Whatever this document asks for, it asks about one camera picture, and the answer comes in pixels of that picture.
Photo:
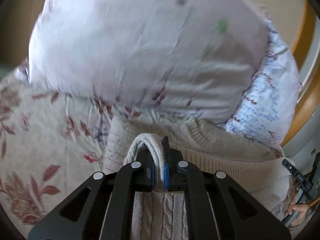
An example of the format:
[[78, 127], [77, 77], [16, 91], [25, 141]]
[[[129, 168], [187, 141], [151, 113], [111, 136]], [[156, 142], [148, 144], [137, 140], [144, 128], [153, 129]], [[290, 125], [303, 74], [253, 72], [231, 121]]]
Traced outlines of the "person right hand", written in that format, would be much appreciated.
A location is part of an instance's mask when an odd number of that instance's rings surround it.
[[307, 217], [308, 210], [309, 210], [308, 204], [306, 204], [306, 203], [296, 204], [295, 201], [293, 200], [289, 204], [287, 210], [285, 211], [285, 215], [291, 215], [293, 212], [297, 212], [297, 216], [290, 223], [290, 226], [295, 227], [295, 226], [302, 224]]

